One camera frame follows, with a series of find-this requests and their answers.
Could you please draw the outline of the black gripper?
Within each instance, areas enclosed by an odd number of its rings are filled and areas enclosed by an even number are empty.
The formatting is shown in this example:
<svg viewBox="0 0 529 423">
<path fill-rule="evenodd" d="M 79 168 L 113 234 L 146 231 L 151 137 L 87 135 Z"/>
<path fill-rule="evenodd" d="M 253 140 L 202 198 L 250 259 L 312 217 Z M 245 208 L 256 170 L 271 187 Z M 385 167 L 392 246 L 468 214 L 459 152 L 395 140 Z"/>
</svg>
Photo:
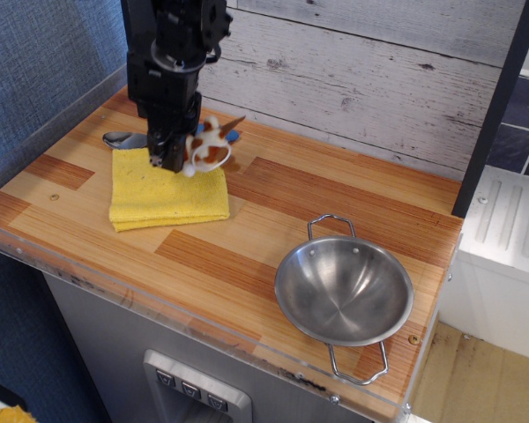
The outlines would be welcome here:
<svg viewBox="0 0 529 423">
<path fill-rule="evenodd" d="M 152 166 L 183 170 L 186 135 L 197 129 L 201 94 L 198 74 L 203 52 L 189 49 L 174 57 L 162 48 L 131 48 L 127 53 L 128 94 L 147 121 Z"/>
</svg>

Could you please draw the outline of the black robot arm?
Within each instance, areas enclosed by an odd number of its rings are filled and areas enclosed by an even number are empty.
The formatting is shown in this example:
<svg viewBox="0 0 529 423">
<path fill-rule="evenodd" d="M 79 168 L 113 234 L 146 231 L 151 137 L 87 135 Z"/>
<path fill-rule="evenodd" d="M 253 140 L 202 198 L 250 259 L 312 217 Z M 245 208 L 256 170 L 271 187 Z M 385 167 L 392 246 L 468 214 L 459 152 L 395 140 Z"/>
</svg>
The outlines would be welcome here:
<svg viewBox="0 0 529 423">
<path fill-rule="evenodd" d="M 224 1 L 123 1 L 128 95 L 147 121 L 152 165 L 178 173 L 196 132 L 198 76 L 220 59 L 232 16 Z"/>
</svg>

